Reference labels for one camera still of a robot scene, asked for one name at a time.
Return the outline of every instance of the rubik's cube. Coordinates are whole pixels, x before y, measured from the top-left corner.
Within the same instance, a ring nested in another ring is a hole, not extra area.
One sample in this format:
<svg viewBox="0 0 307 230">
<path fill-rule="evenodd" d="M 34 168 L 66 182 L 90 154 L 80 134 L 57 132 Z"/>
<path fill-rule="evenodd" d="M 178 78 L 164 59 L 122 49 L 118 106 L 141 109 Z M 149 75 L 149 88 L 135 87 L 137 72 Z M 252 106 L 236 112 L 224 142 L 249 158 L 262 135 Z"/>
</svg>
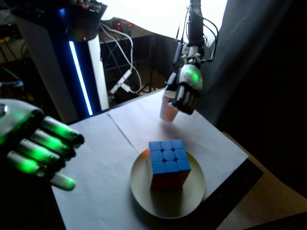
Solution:
<svg viewBox="0 0 307 230">
<path fill-rule="evenodd" d="M 151 189 L 182 186 L 191 171 L 183 141 L 149 142 L 148 170 Z"/>
</svg>

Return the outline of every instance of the blue cube face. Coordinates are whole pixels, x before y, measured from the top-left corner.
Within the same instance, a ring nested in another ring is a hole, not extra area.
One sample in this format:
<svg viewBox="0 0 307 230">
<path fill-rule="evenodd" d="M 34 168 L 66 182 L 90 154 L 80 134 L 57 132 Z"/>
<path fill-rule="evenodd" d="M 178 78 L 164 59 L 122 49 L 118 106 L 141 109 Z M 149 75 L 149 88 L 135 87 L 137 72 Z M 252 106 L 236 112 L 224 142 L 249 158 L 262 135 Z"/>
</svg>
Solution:
<svg viewBox="0 0 307 230">
<path fill-rule="evenodd" d="M 182 140 L 151 141 L 149 153 L 153 174 L 191 170 Z"/>
</svg>

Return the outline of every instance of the green illuminated robot hand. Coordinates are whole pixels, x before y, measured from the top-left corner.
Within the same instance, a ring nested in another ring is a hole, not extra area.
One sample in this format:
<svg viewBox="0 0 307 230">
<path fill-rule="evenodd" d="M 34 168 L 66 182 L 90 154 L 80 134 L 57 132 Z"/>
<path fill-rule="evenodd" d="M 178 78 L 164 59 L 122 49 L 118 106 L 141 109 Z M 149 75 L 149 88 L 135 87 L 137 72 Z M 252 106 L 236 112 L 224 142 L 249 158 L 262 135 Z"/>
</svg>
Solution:
<svg viewBox="0 0 307 230">
<path fill-rule="evenodd" d="M 74 180 L 57 172 L 83 143 L 81 134 L 44 115 L 39 108 L 0 99 L 0 161 L 9 161 L 24 173 L 44 177 L 70 191 L 75 187 Z"/>
</svg>

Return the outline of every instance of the plate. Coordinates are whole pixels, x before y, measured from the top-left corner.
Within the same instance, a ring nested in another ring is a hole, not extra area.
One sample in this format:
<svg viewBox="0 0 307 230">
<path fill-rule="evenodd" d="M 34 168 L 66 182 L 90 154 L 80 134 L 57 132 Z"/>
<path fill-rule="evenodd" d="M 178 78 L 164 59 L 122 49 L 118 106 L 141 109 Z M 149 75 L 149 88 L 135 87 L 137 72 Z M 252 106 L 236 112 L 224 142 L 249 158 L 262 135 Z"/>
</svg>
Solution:
<svg viewBox="0 0 307 230">
<path fill-rule="evenodd" d="M 146 163 L 148 154 L 145 150 L 138 156 L 130 174 L 131 190 L 140 206 L 164 219 L 181 218 L 194 211 L 205 194 L 205 178 L 195 158 L 187 152 L 191 172 L 181 188 L 151 190 Z"/>
</svg>

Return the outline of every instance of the blue light strip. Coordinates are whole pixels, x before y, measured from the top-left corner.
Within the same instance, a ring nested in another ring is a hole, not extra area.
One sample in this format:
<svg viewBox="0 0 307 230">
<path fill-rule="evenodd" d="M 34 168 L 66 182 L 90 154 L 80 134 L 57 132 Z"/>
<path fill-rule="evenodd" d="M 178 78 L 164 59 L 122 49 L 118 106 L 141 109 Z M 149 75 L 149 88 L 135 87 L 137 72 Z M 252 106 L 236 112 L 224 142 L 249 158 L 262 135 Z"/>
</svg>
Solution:
<svg viewBox="0 0 307 230">
<path fill-rule="evenodd" d="M 83 81 L 83 76 L 82 76 L 82 73 L 81 73 L 81 69 L 80 69 L 75 45 L 72 41 L 70 41 L 69 46 L 71 47 L 71 54 L 72 54 L 73 61 L 75 63 L 76 69 L 77 69 L 77 74 L 78 74 L 78 77 L 79 77 L 79 82 L 80 82 L 82 92 L 83 92 L 83 96 L 84 96 L 84 99 L 85 99 L 85 103 L 86 103 L 86 106 L 87 106 L 87 111 L 88 111 L 88 114 L 91 116 L 91 115 L 93 115 L 93 112 L 92 112 L 90 101 L 88 100 L 86 87 L 85 87 L 85 84 L 84 84 L 84 81 Z"/>
</svg>

